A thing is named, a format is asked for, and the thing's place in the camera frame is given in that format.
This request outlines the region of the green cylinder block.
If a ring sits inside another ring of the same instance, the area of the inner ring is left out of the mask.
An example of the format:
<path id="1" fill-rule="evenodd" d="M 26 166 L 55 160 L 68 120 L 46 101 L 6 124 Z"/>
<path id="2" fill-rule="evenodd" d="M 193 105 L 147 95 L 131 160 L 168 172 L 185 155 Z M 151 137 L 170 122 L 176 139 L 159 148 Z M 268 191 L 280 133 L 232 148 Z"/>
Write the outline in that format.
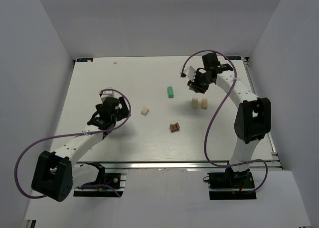
<path id="1" fill-rule="evenodd" d="M 173 87 L 172 86 L 167 87 L 167 96 L 170 99 L 174 97 L 174 92 L 173 92 Z"/>

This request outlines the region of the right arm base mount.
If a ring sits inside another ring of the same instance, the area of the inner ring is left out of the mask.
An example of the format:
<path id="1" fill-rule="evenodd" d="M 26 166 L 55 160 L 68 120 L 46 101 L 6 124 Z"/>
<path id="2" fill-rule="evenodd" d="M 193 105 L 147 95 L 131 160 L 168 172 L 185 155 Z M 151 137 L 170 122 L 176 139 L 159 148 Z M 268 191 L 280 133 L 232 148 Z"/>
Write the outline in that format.
<path id="1" fill-rule="evenodd" d="M 212 201 L 256 200 L 255 183 L 252 173 L 245 178 L 231 180 L 225 172 L 208 173 L 203 182 L 208 184 Z"/>

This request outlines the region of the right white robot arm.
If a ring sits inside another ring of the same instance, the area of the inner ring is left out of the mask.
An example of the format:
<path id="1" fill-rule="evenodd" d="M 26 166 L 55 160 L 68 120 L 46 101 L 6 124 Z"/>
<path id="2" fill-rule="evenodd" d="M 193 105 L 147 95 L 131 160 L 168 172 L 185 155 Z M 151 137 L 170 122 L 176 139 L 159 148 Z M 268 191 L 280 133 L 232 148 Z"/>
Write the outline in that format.
<path id="1" fill-rule="evenodd" d="M 218 60 L 220 52 L 206 50 L 201 57 L 202 68 L 183 65 L 181 77 L 189 79 L 187 85 L 195 93 L 204 94 L 211 84 L 225 92 L 225 99 L 231 99 L 237 108 L 234 131 L 237 136 L 235 149 L 226 170 L 234 178 L 247 176 L 252 155 L 259 142 L 271 130 L 271 102 L 261 98 L 247 88 L 238 78 L 237 70 L 225 56 L 226 64 Z"/>

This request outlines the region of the tan rectangular wood block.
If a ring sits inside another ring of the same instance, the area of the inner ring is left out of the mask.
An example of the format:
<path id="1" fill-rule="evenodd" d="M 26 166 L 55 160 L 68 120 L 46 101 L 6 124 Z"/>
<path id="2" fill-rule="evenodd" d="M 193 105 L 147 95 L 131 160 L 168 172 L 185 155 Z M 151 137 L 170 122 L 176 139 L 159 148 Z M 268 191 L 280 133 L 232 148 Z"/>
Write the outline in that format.
<path id="1" fill-rule="evenodd" d="M 191 105 L 193 109 L 198 109 L 198 98 L 192 98 Z"/>

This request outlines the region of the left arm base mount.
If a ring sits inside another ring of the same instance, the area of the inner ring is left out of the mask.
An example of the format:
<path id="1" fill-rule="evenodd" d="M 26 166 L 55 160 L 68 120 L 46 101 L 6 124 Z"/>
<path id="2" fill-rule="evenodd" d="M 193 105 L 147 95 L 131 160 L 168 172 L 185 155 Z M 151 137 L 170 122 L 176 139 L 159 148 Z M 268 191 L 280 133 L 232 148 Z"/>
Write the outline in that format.
<path id="1" fill-rule="evenodd" d="M 72 168 L 74 197 L 121 197 L 126 178 L 122 173 L 108 173 L 97 162 Z"/>

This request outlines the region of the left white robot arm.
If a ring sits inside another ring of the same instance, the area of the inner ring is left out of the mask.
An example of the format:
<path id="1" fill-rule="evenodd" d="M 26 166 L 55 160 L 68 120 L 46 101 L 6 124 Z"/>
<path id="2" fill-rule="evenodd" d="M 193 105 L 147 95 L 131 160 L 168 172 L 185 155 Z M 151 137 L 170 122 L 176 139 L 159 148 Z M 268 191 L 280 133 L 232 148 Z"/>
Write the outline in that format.
<path id="1" fill-rule="evenodd" d="M 105 168 L 97 162 L 77 166 L 77 162 L 95 145 L 102 142 L 117 122 L 126 122 L 130 116 L 127 98 L 107 97 L 96 105 L 96 111 L 83 131 L 53 152 L 42 152 L 37 160 L 31 187 L 44 196 L 62 202 L 78 187 L 108 187 Z"/>

